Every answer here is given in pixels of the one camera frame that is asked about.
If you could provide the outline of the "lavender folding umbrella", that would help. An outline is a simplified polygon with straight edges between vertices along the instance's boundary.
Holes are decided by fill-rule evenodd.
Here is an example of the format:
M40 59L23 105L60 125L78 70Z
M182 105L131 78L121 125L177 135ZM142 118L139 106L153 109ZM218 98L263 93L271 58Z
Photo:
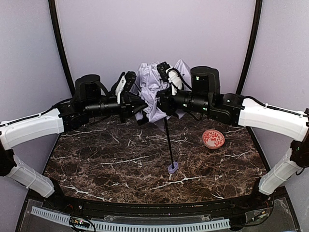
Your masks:
M171 85L161 79L157 71L158 64L158 62L151 64L142 63L139 66L136 79L137 86L133 88L133 91L140 94L140 97L148 104L148 107L144 109L147 113L148 122L156 124L160 129L165 129L169 149L171 149L167 122L170 116L167 116L157 107L158 98L156 97L158 91L171 89ZM191 88L190 67L182 59L178 60L173 67L183 76L185 81L183 90L189 90Z

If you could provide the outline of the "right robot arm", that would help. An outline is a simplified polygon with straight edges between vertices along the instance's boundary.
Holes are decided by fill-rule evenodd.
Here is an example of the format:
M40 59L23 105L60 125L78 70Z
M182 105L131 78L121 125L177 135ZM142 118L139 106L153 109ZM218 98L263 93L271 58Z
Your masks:
M166 62L157 71L171 86L157 93L158 107L168 116L177 110L195 112L233 126L260 128L292 138L283 158L255 184L252 196L265 198L298 170L309 166L309 112L292 111L262 103L254 97L220 93L219 72L207 66L190 70L188 85Z

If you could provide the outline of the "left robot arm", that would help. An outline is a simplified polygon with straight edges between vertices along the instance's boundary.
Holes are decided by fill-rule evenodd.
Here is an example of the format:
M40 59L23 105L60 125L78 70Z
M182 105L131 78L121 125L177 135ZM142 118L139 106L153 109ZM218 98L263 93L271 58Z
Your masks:
M118 115L124 122L147 107L141 97L130 92L135 80L134 72L123 72L111 90L107 90L99 75L85 75L76 80L71 99L62 100L42 113L1 122L0 175L44 198L62 198L59 184L30 168L14 154L13 148L40 137L76 130L96 117L106 119Z

